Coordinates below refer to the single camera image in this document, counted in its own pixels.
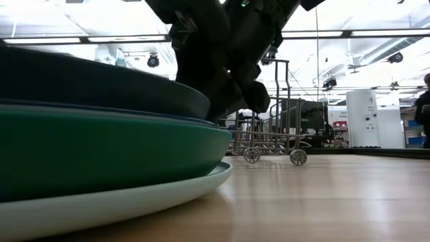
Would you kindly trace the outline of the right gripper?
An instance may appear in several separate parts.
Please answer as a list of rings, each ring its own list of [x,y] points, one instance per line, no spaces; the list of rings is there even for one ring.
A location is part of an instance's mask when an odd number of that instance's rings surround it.
[[[283,42],[282,30],[299,0],[147,0],[165,24],[177,61],[176,81],[210,101],[205,120],[215,122],[239,109],[267,111],[270,97],[256,81]],[[243,93],[225,67],[244,66]]]

